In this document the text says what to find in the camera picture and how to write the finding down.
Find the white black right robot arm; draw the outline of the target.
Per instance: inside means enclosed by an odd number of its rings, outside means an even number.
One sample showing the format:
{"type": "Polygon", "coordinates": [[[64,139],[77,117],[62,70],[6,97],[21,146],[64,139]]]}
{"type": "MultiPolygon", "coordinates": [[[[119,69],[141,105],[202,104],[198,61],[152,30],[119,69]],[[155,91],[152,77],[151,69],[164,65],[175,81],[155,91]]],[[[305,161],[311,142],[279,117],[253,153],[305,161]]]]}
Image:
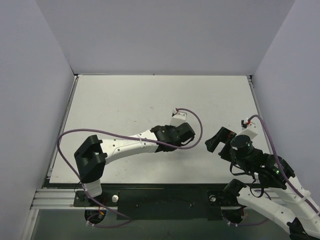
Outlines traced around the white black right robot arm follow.
{"type": "Polygon", "coordinates": [[[320,238],[320,208],[311,193],[300,184],[294,170],[281,157],[264,153],[253,146],[258,135],[252,125],[235,133],[225,127],[205,141],[206,149],[218,153],[221,159],[237,166],[239,175],[252,177],[261,185],[260,195],[234,178],[223,190],[222,198],[230,205],[249,207],[285,230],[292,240],[318,240],[320,238]]]}

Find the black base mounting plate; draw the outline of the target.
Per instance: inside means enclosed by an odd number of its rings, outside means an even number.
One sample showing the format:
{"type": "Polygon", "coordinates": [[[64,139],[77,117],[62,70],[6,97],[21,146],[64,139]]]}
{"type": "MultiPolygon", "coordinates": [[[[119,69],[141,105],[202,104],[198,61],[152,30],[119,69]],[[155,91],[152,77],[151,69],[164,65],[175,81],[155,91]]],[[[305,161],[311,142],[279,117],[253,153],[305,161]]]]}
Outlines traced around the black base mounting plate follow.
{"type": "Polygon", "coordinates": [[[224,183],[103,184],[102,194],[94,200],[85,192],[75,193],[73,205],[85,208],[85,217],[117,210],[117,220],[193,220],[218,221],[230,217],[239,223],[244,207],[224,195],[224,183]]]}

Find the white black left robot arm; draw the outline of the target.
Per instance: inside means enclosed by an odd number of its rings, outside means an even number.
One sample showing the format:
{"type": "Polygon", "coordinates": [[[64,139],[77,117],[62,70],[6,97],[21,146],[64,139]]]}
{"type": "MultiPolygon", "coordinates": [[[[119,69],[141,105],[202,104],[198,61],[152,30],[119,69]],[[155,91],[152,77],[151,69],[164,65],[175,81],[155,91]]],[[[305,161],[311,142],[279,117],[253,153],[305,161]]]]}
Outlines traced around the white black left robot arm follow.
{"type": "Polygon", "coordinates": [[[105,165],[118,159],[144,153],[172,152],[195,138],[192,127],[184,122],[179,126],[157,125],[131,139],[99,139],[91,135],[75,151],[80,182],[86,191],[85,200],[92,206],[103,200],[101,177],[105,165]]]}

